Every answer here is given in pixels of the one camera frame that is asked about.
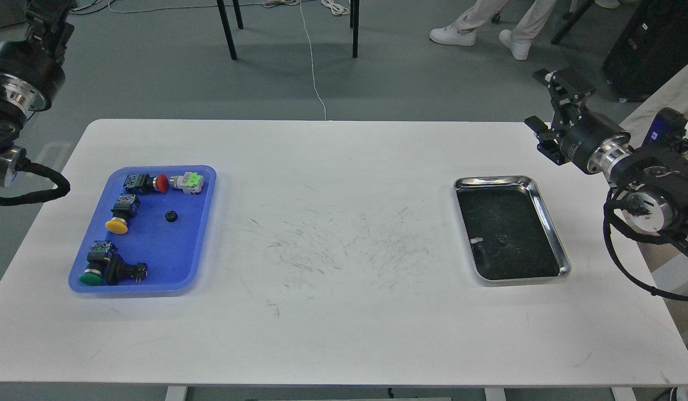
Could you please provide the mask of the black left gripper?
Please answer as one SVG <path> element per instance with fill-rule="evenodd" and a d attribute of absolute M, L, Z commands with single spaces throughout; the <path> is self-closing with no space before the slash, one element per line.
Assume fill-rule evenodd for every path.
<path fill-rule="evenodd" d="M 0 43 L 0 99 L 22 112 L 46 111 L 65 81 L 62 69 L 75 1 L 28 1 L 25 41 Z"/>

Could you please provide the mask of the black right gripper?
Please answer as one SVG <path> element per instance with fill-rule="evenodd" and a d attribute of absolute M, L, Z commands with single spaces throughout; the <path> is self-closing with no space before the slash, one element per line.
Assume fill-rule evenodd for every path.
<path fill-rule="evenodd" d="M 553 108 L 551 129 L 542 119 L 530 116 L 524 124 L 534 132 L 537 150 L 555 165 L 573 163 L 583 173 L 600 173 L 604 145 L 629 144 L 631 135 L 614 121 L 599 113 L 588 112 L 586 102 L 596 87 L 573 68 L 533 72 L 533 78 L 547 87 Z"/>

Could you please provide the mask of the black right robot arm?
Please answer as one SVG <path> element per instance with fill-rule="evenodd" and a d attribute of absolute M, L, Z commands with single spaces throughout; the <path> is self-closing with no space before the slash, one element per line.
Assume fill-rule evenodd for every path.
<path fill-rule="evenodd" d="M 603 238 L 618 269 L 649 294 L 688 302 L 637 279 L 621 264 L 611 230 L 637 243 L 671 244 L 688 258 L 687 119 L 671 107 L 655 115 L 641 145 L 587 101 L 595 87 L 572 68 L 545 69 L 533 78 L 547 88 L 554 115 L 550 124 L 537 116 L 525 124 L 538 140 L 537 150 L 556 165 L 573 163 L 588 175 L 603 173 L 609 191 L 603 206 Z"/>

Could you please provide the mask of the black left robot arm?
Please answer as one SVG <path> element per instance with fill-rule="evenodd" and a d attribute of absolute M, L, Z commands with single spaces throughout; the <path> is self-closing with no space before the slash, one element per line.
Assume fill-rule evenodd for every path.
<path fill-rule="evenodd" d="M 0 197 L 0 206 L 46 203 L 66 196 L 69 181 L 61 173 L 31 162 L 15 144 L 30 112 L 47 111 L 64 84 L 63 63 L 74 26 L 67 17 L 74 1 L 30 1 L 22 41 L 0 43 L 0 187 L 12 185 L 19 172 L 50 180 L 55 188 L 17 197 Z"/>

